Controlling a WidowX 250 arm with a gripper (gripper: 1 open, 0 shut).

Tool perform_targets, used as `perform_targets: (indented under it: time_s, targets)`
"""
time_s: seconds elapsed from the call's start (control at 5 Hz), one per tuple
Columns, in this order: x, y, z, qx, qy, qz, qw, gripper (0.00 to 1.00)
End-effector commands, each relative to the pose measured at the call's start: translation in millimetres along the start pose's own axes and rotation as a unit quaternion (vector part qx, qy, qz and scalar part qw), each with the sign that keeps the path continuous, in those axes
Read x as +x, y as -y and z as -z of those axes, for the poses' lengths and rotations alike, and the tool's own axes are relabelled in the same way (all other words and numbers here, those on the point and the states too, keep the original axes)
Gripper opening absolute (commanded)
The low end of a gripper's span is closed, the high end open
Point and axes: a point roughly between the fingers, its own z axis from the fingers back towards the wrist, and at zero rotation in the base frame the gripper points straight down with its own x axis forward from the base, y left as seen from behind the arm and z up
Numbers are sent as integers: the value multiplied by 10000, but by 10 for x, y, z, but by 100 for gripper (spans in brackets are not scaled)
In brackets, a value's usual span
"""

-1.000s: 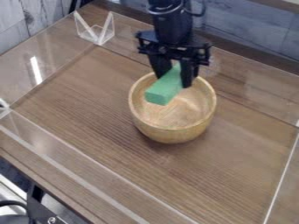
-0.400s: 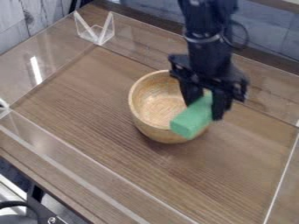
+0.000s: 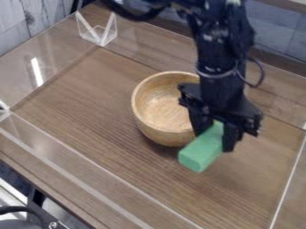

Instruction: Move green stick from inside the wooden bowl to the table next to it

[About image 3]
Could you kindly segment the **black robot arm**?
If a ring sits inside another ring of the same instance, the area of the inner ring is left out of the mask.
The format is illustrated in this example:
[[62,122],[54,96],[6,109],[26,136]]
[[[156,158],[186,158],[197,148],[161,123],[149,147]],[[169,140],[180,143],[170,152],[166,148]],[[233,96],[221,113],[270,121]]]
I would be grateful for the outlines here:
[[196,70],[198,83],[182,83],[180,105],[189,111],[197,135],[222,123],[221,150],[232,152],[245,134],[260,133],[264,113],[245,95],[248,87],[260,82],[246,78],[246,64],[256,59],[249,51],[256,42],[256,30],[246,12],[246,0],[142,0],[145,13],[134,13],[115,0],[101,0],[121,17],[149,21],[165,9],[176,9],[188,22],[197,46]]

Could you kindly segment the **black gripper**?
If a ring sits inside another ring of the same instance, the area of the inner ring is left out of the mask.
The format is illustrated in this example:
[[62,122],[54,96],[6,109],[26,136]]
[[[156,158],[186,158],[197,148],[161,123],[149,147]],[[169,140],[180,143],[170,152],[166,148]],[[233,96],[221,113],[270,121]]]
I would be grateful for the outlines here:
[[245,95],[245,86],[256,88],[241,72],[226,76],[200,75],[198,83],[181,83],[180,105],[189,110],[193,130],[200,136],[220,121],[224,124],[222,150],[233,152],[248,133],[258,136],[264,113]]

